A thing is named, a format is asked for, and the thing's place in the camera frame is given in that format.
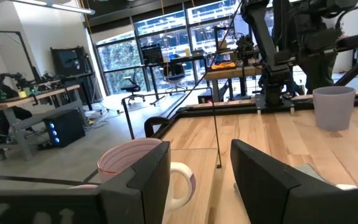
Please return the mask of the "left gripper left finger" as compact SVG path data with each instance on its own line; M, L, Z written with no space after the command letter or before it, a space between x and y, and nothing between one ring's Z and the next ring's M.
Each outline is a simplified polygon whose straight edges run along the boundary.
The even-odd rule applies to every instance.
M99 160L103 223L162 223L170 182L170 144L129 141Z

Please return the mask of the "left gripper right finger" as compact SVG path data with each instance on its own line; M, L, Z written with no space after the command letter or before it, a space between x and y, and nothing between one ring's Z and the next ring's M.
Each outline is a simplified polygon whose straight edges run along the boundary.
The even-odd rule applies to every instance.
M245 142L231 142L236 184L251 223L358 223L358 191L341 190Z

